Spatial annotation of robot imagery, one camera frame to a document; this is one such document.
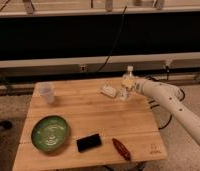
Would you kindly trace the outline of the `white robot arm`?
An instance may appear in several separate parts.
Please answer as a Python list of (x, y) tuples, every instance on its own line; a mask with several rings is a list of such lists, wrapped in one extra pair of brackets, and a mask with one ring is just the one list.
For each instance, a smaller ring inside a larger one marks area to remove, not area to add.
[(152, 98), (168, 110), (200, 146), (200, 117), (179, 100), (181, 91), (178, 87), (144, 78), (126, 78), (122, 80), (122, 85)]

